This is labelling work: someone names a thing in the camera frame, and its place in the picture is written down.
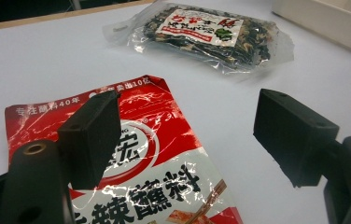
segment food image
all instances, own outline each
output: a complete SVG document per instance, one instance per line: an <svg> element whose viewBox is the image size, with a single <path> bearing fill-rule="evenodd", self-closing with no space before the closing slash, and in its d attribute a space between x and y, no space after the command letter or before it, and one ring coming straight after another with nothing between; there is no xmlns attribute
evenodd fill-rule
<svg viewBox="0 0 351 224"><path fill-rule="evenodd" d="M172 214L170 214L170 216L166 220L173 223L184 224L188 220L190 220L190 218L192 218L193 215L194 213L191 213L191 212L175 210L172 212ZM210 221L210 219L208 219L208 217L206 216L199 216L192 223L193 224L215 224L214 222Z"/></svg>
<svg viewBox="0 0 351 224"><path fill-rule="evenodd" d="M144 35L230 67L252 67L271 58L273 22L217 10L169 5L148 21Z"/></svg>

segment seaweed snack package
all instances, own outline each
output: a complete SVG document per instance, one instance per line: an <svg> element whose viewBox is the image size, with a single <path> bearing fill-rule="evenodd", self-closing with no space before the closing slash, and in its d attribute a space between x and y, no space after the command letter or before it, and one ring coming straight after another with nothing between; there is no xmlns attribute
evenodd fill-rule
<svg viewBox="0 0 351 224"><path fill-rule="evenodd" d="M165 0L103 31L114 45L138 52L175 49L222 74L249 73L293 60L292 40L274 22Z"/></svg>
<svg viewBox="0 0 351 224"><path fill-rule="evenodd" d="M143 76L66 99L6 109L9 159L57 129L93 95L120 93L121 137L98 187L73 190L77 223L241 224L232 196L164 79Z"/></svg>

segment white table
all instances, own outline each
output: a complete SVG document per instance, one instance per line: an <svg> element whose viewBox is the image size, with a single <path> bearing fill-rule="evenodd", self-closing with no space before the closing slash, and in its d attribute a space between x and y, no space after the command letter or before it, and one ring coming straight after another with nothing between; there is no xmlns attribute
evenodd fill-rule
<svg viewBox="0 0 351 224"><path fill-rule="evenodd" d="M295 61L244 80L173 53L110 49L102 27L144 6L0 30L0 175L7 171L4 109L57 100L150 74L165 78L192 129L223 174L245 223L328 223L323 178L294 189L252 135L261 88L282 91L351 135L351 51L271 13L272 0L177 1L275 21Z"/></svg>

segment plastic bag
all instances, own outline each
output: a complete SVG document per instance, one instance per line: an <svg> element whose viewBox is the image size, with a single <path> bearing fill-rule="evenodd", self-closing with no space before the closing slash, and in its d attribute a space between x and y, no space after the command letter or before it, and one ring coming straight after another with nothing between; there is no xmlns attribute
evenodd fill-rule
<svg viewBox="0 0 351 224"><path fill-rule="evenodd" d="M166 47L222 74L249 73L293 60L293 43L274 22L156 1L128 21L107 25L105 38L138 52Z"/></svg>
<svg viewBox="0 0 351 224"><path fill-rule="evenodd" d="M99 186L70 189L77 223L185 223L198 211L194 224L243 223L221 175L158 77L7 107L9 159L25 143L56 141L57 129L75 111L108 90L120 93L122 134Z"/></svg>

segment brass insert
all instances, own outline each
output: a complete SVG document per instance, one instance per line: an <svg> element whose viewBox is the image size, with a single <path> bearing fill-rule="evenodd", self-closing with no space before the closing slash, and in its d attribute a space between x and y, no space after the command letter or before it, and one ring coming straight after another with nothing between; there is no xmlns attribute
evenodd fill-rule
<svg viewBox="0 0 351 224"><path fill-rule="evenodd" d="M28 148L26 148L23 153L27 156L35 155L43 151L46 147L47 145L43 143L33 144L33 145L30 145Z"/></svg>

